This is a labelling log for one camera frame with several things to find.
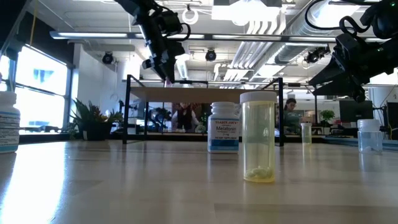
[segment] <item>black metal frame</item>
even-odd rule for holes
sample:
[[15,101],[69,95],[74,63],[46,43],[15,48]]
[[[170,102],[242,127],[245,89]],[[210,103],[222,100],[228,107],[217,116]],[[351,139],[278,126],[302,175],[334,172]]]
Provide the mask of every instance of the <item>black metal frame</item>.
[[[169,135],[148,135],[148,118],[149,118],[149,102],[145,103],[145,120],[144,120],[144,134],[128,134],[127,129],[129,126],[128,122],[128,114],[129,114],[129,106],[130,106],[130,92],[131,92],[131,79],[135,80],[141,87],[146,88],[145,85],[137,80],[132,75],[127,75],[126,80],[126,98],[124,101],[124,118],[123,118],[123,135],[122,135],[122,142],[123,144],[127,144],[127,140],[141,140],[141,141],[150,141],[150,140],[157,140],[157,141],[164,141],[166,139],[173,139],[173,141],[207,141],[207,137],[204,135],[198,136],[169,136]],[[208,88],[207,81],[190,81],[190,80],[180,80],[176,81],[177,83],[181,84],[192,84],[192,83],[202,83],[205,84]],[[265,88],[270,87],[271,85],[278,82],[278,95],[279,95],[279,133],[282,138],[276,138],[279,142],[278,146],[284,146],[285,137],[284,136],[284,111],[283,111],[283,104],[284,104],[284,95],[283,95],[283,78],[275,78],[272,82],[266,85]]]

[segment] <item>potted plant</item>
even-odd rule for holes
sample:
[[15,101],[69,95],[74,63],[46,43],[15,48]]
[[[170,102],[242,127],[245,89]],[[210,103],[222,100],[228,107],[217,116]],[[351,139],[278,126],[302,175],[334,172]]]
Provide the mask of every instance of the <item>potted plant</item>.
[[335,112],[332,110],[324,110],[321,112],[321,125],[323,126],[323,134],[329,135],[330,134],[330,124],[328,121],[332,120],[335,117]]
[[121,122],[123,115],[120,112],[115,113],[114,110],[109,116],[103,115],[98,106],[93,105],[90,101],[88,106],[80,100],[73,100],[76,104],[76,110],[79,115],[73,113],[75,126],[78,126],[79,132],[83,135],[84,140],[103,141],[105,140],[112,128],[114,122]]

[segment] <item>white wall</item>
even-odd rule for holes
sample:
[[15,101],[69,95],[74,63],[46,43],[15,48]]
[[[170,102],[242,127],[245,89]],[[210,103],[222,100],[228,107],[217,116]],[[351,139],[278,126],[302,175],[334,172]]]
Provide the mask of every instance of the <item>white wall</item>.
[[85,52],[81,44],[75,45],[74,64],[77,73],[74,78],[78,78],[77,82],[73,81],[78,86],[77,98],[83,103],[91,101],[98,105],[102,113],[118,110],[118,74]]

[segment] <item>green plant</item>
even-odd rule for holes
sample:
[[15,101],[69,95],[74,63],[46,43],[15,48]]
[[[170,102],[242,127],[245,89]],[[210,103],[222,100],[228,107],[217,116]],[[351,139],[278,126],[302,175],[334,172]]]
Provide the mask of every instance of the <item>green plant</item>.
[[120,112],[112,112],[110,113],[109,116],[103,115],[100,111],[100,108],[98,106],[95,106],[91,103],[91,101],[88,102],[88,106],[82,103],[80,100],[73,100],[76,104],[76,110],[79,115],[77,115],[75,112],[73,112],[73,115],[71,117],[75,120],[76,124],[78,123],[85,123],[85,122],[121,122],[123,120],[123,114]]
[[328,122],[335,117],[335,112],[333,112],[332,110],[324,110],[321,112],[321,117],[324,121]]

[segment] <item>dark hair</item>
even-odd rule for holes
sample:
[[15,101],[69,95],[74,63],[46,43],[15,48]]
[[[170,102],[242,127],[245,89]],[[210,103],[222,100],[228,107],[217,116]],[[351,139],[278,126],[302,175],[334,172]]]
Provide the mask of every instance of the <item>dark hair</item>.
[[177,128],[182,129],[182,126],[185,128],[185,130],[189,130],[192,128],[192,109],[191,105],[187,106],[187,108],[182,108],[180,107],[179,110],[177,110]]
[[295,98],[289,98],[289,99],[287,99],[287,100],[286,100],[286,104],[285,104],[284,110],[287,110],[287,105],[288,105],[289,103],[297,103],[297,101],[296,101]]

